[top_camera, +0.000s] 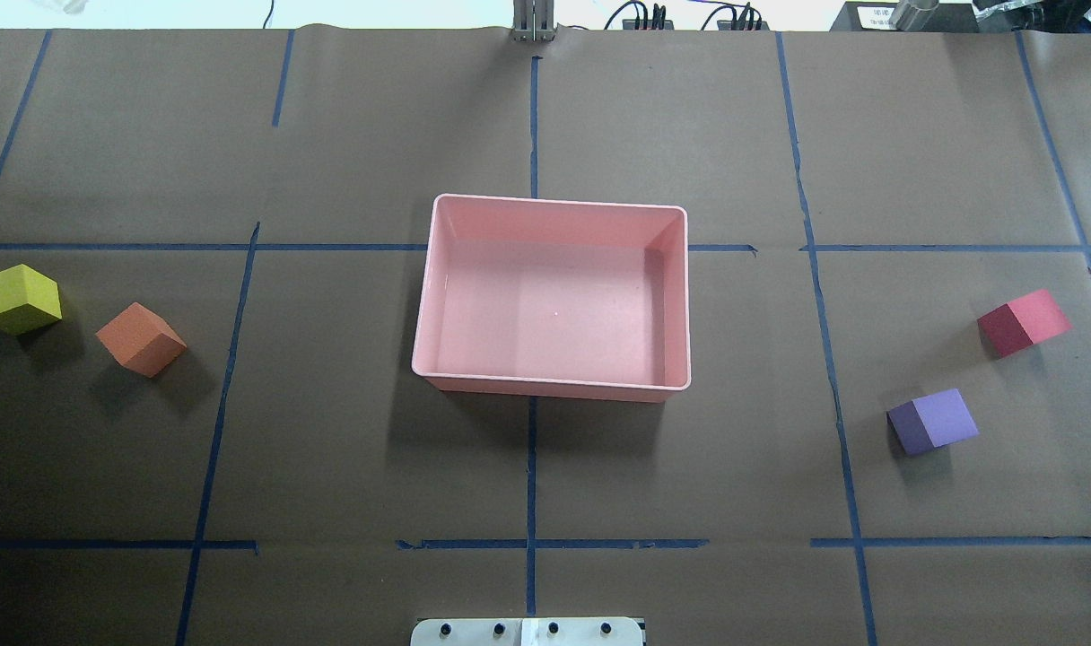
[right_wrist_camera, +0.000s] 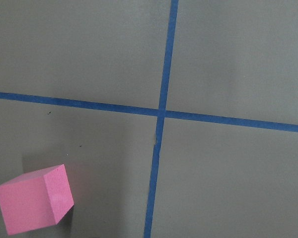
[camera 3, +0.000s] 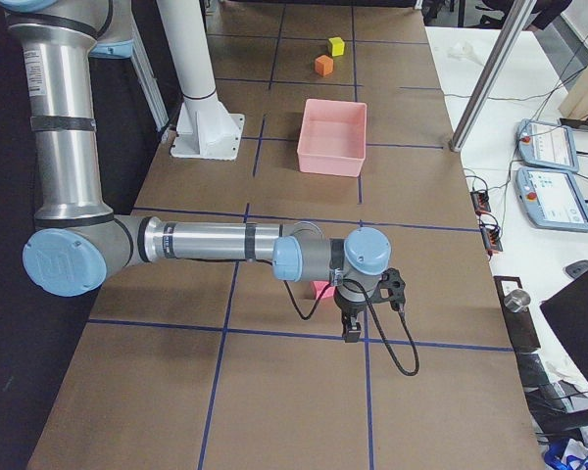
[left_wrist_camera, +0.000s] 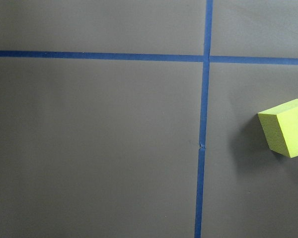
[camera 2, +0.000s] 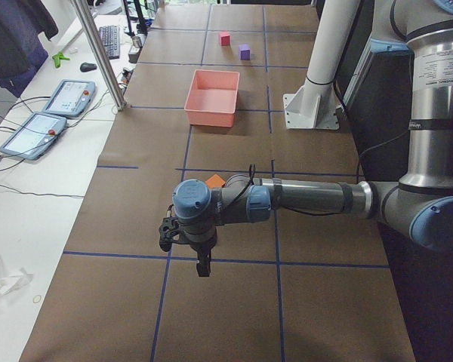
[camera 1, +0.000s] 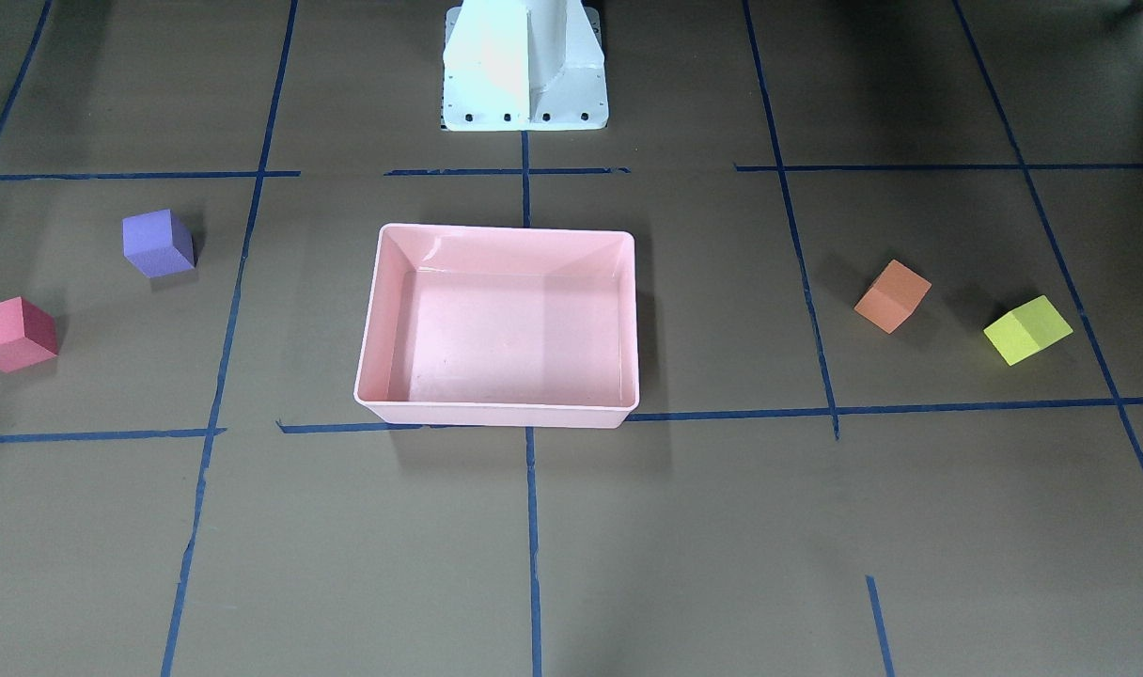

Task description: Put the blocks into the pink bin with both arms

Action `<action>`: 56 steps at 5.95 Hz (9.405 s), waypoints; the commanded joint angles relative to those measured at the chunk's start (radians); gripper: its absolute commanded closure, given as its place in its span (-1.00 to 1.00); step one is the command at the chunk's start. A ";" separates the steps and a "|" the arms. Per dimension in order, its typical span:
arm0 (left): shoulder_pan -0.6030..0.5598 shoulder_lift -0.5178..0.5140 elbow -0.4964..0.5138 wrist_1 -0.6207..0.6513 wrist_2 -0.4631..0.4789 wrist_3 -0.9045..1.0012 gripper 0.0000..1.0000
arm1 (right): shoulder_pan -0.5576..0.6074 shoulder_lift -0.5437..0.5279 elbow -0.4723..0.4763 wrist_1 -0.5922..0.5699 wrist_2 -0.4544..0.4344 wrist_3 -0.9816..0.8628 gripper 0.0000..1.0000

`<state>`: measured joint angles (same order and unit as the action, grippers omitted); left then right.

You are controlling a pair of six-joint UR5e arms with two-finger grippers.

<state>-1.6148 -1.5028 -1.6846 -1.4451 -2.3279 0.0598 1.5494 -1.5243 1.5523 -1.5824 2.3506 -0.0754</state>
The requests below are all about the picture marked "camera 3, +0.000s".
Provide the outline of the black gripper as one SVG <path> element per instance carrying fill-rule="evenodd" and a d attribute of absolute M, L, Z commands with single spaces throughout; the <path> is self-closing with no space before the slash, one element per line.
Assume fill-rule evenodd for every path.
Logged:
<path fill-rule="evenodd" d="M 362 335 L 359 315 L 367 309 L 367 291 L 356 282 L 344 282 L 338 286 L 334 300 L 342 314 L 342 339 L 345 343 L 356 343 Z"/>

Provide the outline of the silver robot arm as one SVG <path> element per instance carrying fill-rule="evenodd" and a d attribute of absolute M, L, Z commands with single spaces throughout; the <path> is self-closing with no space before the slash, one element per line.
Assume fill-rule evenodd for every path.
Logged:
<path fill-rule="evenodd" d="M 220 101 L 199 1 L 157 1 L 183 105 L 181 158 L 232 161 L 245 117 Z M 163 222 L 115 215 L 102 197 L 89 57 L 132 52 L 131 1 L 0 1 L 8 30 L 22 44 L 43 205 L 23 248 L 28 277 L 46 292 L 79 296 L 128 266 L 160 259 L 260 262 L 285 283 L 325 281 L 335 287 L 342 338 L 358 342 L 368 309 L 381 338 L 374 304 L 404 313 L 405 283 L 389 267 L 391 245 L 364 227 L 346 239 L 324 238 L 310 222 L 294 224 Z M 359 176 L 366 152 L 367 106 L 309 99 L 299 138 L 303 172 Z"/>

